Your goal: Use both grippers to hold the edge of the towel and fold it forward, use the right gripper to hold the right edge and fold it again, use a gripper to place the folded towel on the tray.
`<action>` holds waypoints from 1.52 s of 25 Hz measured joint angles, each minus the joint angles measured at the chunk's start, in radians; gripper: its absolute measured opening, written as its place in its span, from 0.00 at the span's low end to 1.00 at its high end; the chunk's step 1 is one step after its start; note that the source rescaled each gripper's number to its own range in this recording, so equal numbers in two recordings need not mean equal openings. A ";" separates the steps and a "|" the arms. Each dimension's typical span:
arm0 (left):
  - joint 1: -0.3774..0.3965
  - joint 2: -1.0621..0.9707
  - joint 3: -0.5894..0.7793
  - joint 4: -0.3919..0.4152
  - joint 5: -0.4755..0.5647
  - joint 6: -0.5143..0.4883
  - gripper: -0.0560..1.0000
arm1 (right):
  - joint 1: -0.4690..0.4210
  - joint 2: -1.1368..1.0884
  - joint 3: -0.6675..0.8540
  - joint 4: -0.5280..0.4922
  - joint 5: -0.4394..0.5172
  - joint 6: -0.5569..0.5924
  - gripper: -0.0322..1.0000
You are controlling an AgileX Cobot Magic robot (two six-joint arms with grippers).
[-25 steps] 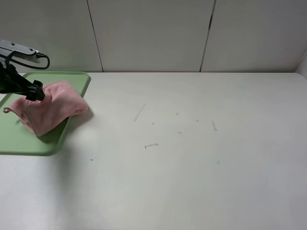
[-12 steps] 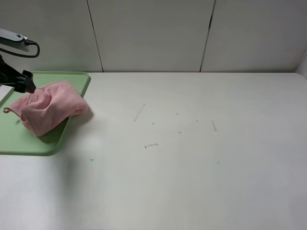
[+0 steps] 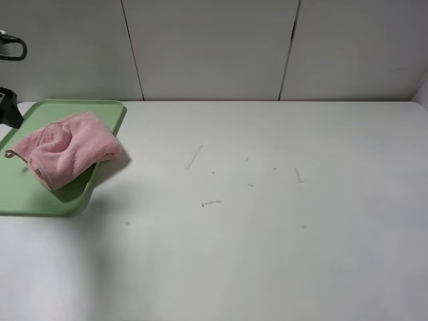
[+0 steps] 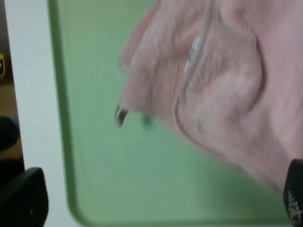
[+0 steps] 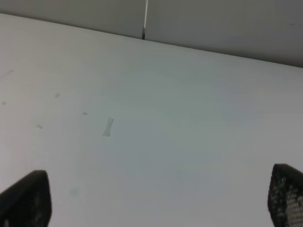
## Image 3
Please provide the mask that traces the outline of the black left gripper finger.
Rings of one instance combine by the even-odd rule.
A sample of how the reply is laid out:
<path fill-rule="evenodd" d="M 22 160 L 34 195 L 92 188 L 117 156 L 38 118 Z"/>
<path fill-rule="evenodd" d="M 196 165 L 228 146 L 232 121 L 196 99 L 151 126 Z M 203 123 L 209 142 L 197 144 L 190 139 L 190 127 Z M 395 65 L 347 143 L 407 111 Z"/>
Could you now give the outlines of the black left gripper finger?
<path fill-rule="evenodd" d="M 17 94 L 10 89 L 0 88 L 0 123 L 10 128 L 20 128 L 24 118 L 17 107 Z"/>

